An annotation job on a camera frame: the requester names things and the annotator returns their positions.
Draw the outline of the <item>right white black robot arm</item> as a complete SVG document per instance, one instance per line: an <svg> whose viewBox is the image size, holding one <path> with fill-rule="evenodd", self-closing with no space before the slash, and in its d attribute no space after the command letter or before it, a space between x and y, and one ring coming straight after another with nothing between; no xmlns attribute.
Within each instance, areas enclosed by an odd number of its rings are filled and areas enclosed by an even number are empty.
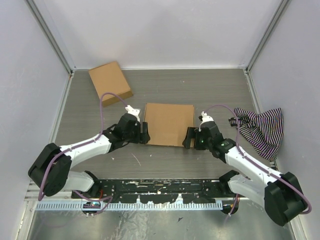
<svg viewBox="0 0 320 240"><path fill-rule="evenodd" d="M182 145L186 149L211 152L234 169L219 178L225 197L242 195L264 208L269 218L284 226L308 209L297 177L278 172L256 159L230 138L224 138L211 120L200 127L188 127Z"/></svg>

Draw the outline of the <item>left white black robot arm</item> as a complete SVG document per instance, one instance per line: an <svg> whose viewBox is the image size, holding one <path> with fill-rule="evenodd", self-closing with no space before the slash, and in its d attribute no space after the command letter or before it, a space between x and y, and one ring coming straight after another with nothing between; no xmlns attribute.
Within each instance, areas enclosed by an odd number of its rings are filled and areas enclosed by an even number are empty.
<svg viewBox="0 0 320 240"><path fill-rule="evenodd" d="M40 198L63 190L97 198L102 191L100 180L90 171L75 172L72 168L128 144L147 144L150 139L147 122L125 113L118 123L87 140L63 146L47 144L29 168L28 176L40 188Z"/></svg>

